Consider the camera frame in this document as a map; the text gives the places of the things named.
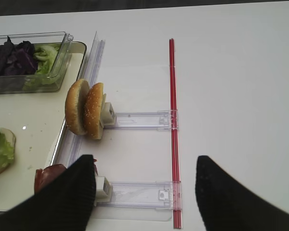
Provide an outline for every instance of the bun half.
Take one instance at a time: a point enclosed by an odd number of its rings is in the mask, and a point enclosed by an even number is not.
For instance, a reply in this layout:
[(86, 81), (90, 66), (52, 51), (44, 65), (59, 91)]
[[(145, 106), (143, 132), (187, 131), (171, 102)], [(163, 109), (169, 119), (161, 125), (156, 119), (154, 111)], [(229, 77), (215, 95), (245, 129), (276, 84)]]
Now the bun half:
[(93, 140), (99, 140), (103, 135), (103, 127), (100, 123), (103, 103), (103, 83), (95, 84), (89, 91), (84, 106), (84, 127), (87, 136)]
[(83, 115), (89, 90), (88, 82), (84, 79), (79, 79), (67, 93), (65, 103), (66, 126), (76, 135), (85, 135), (87, 133), (83, 124)]

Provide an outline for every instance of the transparent plastic holder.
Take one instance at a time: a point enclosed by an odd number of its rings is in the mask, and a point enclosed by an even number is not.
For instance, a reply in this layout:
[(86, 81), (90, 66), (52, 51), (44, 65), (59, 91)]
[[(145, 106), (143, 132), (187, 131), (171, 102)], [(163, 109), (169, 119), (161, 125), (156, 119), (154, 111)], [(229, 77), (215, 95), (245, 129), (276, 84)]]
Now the transparent plastic holder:
[[(101, 59), (103, 56), (104, 46), (105, 41), (99, 40), (96, 32), (88, 60), (81, 75), (83, 79), (89, 82), (90, 86), (93, 86), (96, 82), (98, 71), (101, 65)], [(81, 147), (82, 137), (77, 136), (70, 130), (66, 129), (65, 120), (63, 123), (64, 126), (62, 127), (59, 134), (60, 137), (62, 137), (63, 142), (61, 142), (60, 140), (56, 144), (50, 165), (53, 165), (55, 163), (62, 163), (66, 167), (69, 167), (78, 159), (78, 153)]]
[(114, 125), (105, 126), (105, 129), (157, 129), (170, 130), (178, 129), (178, 121), (173, 122), (173, 113), (177, 111), (158, 111), (158, 112), (117, 112), (116, 123)]
[(111, 182), (111, 185), (113, 192), (110, 202), (97, 203), (98, 206), (182, 209), (180, 182)]

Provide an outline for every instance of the black knit fabric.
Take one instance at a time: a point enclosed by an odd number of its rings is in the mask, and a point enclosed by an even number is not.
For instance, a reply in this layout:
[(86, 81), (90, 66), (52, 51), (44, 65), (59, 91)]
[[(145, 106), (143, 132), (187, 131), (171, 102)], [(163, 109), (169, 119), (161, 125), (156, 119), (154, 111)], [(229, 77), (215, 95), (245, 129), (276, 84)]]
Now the black knit fabric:
[(95, 193), (93, 156), (83, 155), (36, 195), (0, 215), (0, 231), (84, 231)]
[(198, 158), (195, 190), (208, 231), (289, 231), (289, 214), (245, 188), (208, 156)]

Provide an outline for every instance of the purple lettuce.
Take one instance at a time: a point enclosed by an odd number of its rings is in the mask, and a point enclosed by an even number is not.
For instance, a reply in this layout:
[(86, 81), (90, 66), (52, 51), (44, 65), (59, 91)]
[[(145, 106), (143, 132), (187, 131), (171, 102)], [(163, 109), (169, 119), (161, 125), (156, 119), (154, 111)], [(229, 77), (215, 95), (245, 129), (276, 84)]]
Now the purple lettuce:
[(23, 41), (17, 46), (8, 37), (0, 46), (0, 76), (33, 75), (38, 69), (38, 62), (33, 59), (34, 45)]

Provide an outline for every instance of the white table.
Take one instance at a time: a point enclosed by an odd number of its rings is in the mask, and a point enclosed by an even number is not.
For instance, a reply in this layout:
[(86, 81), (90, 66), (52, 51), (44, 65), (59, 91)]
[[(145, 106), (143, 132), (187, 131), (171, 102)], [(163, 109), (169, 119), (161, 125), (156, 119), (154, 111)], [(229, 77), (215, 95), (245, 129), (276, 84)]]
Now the white table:
[[(0, 17), (0, 34), (68, 31), (90, 44), (96, 30), (102, 68), (167, 66), (175, 39), (185, 230), (205, 230), (199, 155), (289, 212), (289, 2)], [(166, 231), (172, 222), (101, 219), (88, 230), (123, 227)]]

